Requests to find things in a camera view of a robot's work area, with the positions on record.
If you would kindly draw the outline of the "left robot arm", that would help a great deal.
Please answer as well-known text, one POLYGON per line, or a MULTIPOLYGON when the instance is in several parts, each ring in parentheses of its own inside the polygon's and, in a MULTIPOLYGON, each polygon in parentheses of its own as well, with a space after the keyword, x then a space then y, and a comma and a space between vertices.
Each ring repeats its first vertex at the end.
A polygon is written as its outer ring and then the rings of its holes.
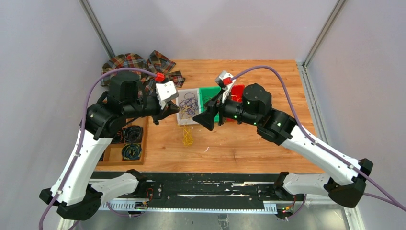
POLYGON ((156 85, 149 94, 139 70, 115 69, 108 90, 95 104, 85 103, 78 138, 67 164, 55 184, 39 195, 49 207, 57 207, 60 217, 88 220, 114 198, 125 194, 141 198, 146 194, 146 178, 134 169, 102 183, 90 184, 89 180, 101 155, 128 119, 150 116, 158 124, 179 111, 173 102, 179 95, 174 81, 160 73, 152 73, 151 77, 156 85))

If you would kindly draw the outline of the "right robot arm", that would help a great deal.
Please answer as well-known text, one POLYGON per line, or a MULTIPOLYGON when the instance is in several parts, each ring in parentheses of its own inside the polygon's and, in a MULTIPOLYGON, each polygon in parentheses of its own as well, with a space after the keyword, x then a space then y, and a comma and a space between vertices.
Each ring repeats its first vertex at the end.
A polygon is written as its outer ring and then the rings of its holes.
POLYGON ((290 149, 318 165, 322 174, 295 174, 282 172, 274 182, 272 192, 285 200, 297 194, 327 196, 335 203, 354 208, 366 188, 366 176, 373 168, 368 159, 357 160, 340 153, 313 136, 295 118, 274 109, 271 94, 254 83, 247 86, 240 102, 226 96, 225 90, 205 103, 205 111, 193 120, 213 130, 215 117, 219 125, 229 118, 239 124, 254 125, 257 134, 266 141, 290 149))

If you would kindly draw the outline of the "green plastic bin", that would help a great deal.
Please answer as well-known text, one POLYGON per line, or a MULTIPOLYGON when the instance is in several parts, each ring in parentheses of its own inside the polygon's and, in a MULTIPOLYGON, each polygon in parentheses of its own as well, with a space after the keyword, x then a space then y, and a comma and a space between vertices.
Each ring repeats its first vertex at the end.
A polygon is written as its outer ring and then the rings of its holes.
MULTIPOLYGON (((203 113, 206 110, 206 106, 205 103, 207 101, 210 101, 213 97, 216 98, 216 96, 219 94, 219 92, 221 91, 220 87, 203 87, 203 88, 199 88, 199 96, 200 96, 200 103, 201 103, 201 107, 200 107, 200 114, 203 113)), ((222 100, 222 94, 220 93, 219 98, 217 99, 216 102, 216 108, 218 108, 218 112, 216 114, 216 116, 214 117, 214 124, 217 124, 220 120, 220 103, 222 100)))

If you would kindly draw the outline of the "white plastic bin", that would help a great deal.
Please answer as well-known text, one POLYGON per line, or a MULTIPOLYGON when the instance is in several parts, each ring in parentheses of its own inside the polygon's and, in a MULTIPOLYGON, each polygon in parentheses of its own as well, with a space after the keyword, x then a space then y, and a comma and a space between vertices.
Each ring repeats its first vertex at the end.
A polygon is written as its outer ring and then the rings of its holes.
POLYGON ((179 96, 176 98, 176 105, 180 108, 180 111, 176 114, 178 125, 198 125, 192 118, 200 114, 199 89, 178 90, 178 93, 179 96))

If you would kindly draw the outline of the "red plastic bin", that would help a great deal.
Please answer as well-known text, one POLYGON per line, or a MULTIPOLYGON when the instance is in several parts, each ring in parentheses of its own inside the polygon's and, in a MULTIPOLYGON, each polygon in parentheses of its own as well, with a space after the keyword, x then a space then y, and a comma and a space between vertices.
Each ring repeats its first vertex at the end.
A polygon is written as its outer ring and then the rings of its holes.
POLYGON ((236 85, 232 87, 231 96, 225 100, 224 105, 223 117, 225 117, 227 121, 237 122, 238 124, 244 122, 244 90, 245 85, 236 85))

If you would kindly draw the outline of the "plaid cloth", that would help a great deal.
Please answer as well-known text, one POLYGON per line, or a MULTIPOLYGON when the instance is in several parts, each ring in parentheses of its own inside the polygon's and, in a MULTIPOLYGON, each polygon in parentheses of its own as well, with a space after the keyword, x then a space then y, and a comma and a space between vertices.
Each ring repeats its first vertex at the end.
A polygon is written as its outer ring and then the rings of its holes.
MULTIPOLYGON (((140 55, 135 53, 120 54, 102 66, 102 74, 119 68, 138 68, 147 70, 153 73, 162 73, 166 78, 175 83, 175 86, 181 88, 185 83, 186 79, 182 76, 181 71, 172 71, 176 66, 176 63, 162 53, 154 50, 147 59, 142 58, 140 55)), ((141 73, 139 71, 133 71, 140 76, 140 80, 144 85, 145 91, 151 94, 155 90, 155 84, 157 83, 154 77, 141 73)), ((108 87, 110 85, 111 77, 115 76, 117 73, 111 74, 101 80, 100 85, 102 87, 108 87)))

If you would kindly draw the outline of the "wooden compartment tray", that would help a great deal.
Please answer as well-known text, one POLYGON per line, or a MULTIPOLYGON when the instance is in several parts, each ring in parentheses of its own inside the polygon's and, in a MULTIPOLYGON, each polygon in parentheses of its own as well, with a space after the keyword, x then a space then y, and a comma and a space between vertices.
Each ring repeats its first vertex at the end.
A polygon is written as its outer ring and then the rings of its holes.
POLYGON ((98 166, 142 165, 143 150, 147 143, 148 117, 136 112, 133 107, 122 111, 114 101, 104 99, 99 102, 101 115, 95 119, 106 119, 102 122, 102 138, 111 138, 111 143, 103 152, 103 159, 98 166))

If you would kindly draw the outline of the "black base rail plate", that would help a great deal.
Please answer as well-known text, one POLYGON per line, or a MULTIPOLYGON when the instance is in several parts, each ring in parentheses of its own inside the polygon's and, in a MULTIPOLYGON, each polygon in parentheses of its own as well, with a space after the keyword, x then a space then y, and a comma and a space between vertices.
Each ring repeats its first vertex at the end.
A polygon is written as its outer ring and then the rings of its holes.
POLYGON ((264 202, 300 206, 304 195, 282 195, 273 188, 273 173, 146 172, 143 193, 124 194, 154 208, 263 209, 264 202))

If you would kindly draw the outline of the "right aluminium table rail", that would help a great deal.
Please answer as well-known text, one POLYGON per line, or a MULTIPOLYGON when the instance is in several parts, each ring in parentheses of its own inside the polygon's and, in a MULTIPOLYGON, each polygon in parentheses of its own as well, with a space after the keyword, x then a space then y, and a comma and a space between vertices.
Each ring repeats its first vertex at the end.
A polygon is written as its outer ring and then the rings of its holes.
POLYGON ((301 78, 304 93, 308 103, 309 111, 313 120, 313 124, 316 130, 316 134, 319 139, 329 144, 329 137, 326 133, 324 121, 321 116, 320 107, 313 89, 313 84, 311 82, 310 76, 307 73, 307 68, 304 66, 303 62, 296 62, 296 66, 301 78))

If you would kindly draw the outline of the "left aluminium frame post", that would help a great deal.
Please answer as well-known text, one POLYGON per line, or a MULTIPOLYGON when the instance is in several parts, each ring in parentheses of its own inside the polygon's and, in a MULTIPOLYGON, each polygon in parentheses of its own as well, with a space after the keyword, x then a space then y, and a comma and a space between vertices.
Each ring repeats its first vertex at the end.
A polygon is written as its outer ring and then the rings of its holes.
POLYGON ((90 24, 92 25, 96 35, 98 36, 105 52, 107 53, 107 56, 109 58, 113 58, 115 56, 115 53, 107 39, 107 36, 105 35, 101 24, 99 20, 97 19, 97 16, 88 0, 79 0, 79 3, 84 10, 90 24))

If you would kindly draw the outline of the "aluminium frame post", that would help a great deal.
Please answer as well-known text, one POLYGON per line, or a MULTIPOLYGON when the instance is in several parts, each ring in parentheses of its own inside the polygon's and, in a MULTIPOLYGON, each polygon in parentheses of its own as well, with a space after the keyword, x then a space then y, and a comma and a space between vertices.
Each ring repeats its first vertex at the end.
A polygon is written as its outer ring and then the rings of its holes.
POLYGON ((92 25, 96 35, 98 36, 105 52, 107 53, 107 56, 109 58, 113 58, 115 56, 115 53, 107 39, 107 36, 105 35, 101 24, 99 20, 97 19, 97 16, 88 0, 79 0, 79 3, 84 10, 90 24, 92 25))
POLYGON ((322 29, 320 30, 316 40, 314 41, 313 45, 311 46, 305 60, 303 61, 303 68, 307 68, 312 60, 314 59, 318 49, 320 48, 321 44, 323 43, 325 37, 327 36, 328 32, 330 31, 331 27, 335 23, 338 15, 344 8, 347 0, 338 0, 334 5, 331 13, 329 14, 327 20, 325 21, 322 29))

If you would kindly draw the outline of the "right aluminium frame post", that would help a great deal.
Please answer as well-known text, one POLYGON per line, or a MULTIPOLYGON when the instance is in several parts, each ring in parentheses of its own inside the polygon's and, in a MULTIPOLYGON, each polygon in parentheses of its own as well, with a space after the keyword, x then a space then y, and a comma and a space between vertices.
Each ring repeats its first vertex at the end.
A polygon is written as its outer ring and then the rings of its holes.
POLYGON ((335 23, 338 15, 344 8, 347 0, 338 0, 334 5, 331 13, 329 14, 327 20, 325 21, 322 29, 320 30, 316 40, 314 41, 313 45, 311 46, 305 60, 303 61, 303 68, 307 68, 312 60, 314 59, 318 49, 320 48, 321 44, 323 43, 325 37, 327 36, 328 32, 330 31, 331 27, 335 23))

